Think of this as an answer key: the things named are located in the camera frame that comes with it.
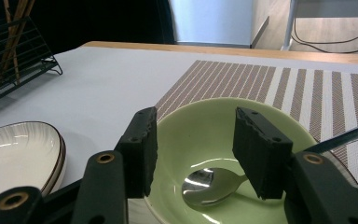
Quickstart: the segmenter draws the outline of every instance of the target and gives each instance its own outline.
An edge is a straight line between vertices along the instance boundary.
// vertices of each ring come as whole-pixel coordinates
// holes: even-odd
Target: spoon
[[[335,147],[358,140],[358,127],[322,143],[305,149],[305,151],[323,153]],[[196,206],[221,203],[248,178],[238,176],[223,168],[205,168],[191,173],[182,185],[185,202]]]

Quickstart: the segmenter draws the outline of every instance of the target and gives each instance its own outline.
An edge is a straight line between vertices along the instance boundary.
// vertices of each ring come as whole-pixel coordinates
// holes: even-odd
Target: cable
[[[292,35],[292,38],[293,40],[295,40],[298,44],[300,45],[305,45],[305,46],[308,46],[308,47],[311,47],[313,49],[317,49],[321,52],[324,52],[324,53],[357,53],[358,52],[358,49],[357,50],[352,50],[352,51],[344,51],[344,52],[332,52],[332,51],[328,51],[328,50],[324,50],[324,49],[319,49],[315,46],[313,46],[313,44],[323,44],[323,45],[328,45],[328,44],[343,44],[343,43],[349,43],[349,42],[352,42],[353,40],[356,40],[358,39],[358,36],[356,36],[355,38],[353,39],[349,39],[349,40],[344,40],[344,41],[333,41],[333,42],[310,42],[310,41],[305,41],[305,40],[302,40],[300,37],[298,37],[298,34],[297,34],[297,31],[296,31],[296,19],[295,19],[295,36],[296,36],[296,39],[293,37]]]

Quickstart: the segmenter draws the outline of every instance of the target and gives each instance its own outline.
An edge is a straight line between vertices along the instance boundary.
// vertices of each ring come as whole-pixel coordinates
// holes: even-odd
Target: white plate
[[[0,193],[33,186],[49,194],[62,179],[65,144],[58,131],[30,121],[0,128]]]

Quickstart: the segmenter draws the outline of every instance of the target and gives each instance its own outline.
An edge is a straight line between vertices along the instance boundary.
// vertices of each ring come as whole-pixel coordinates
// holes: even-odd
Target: black metal rack
[[[49,70],[62,74],[31,18],[0,21],[0,98]]]

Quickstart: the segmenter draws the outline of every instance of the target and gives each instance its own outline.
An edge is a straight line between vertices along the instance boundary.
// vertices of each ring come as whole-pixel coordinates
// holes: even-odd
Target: green bowl
[[[217,98],[186,105],[158,123],[158,161],[146,203],[161,223],[287,223],[283,200],[262,201],[249,181],[220,204],[191,207],[181,194],[185,178],[207,167],[222,167],[237,175],[243,170],[232,154],[235,108],[253,109],[293,142],[297,152],[314,145],[313,137],[282,111],[255,101]]]

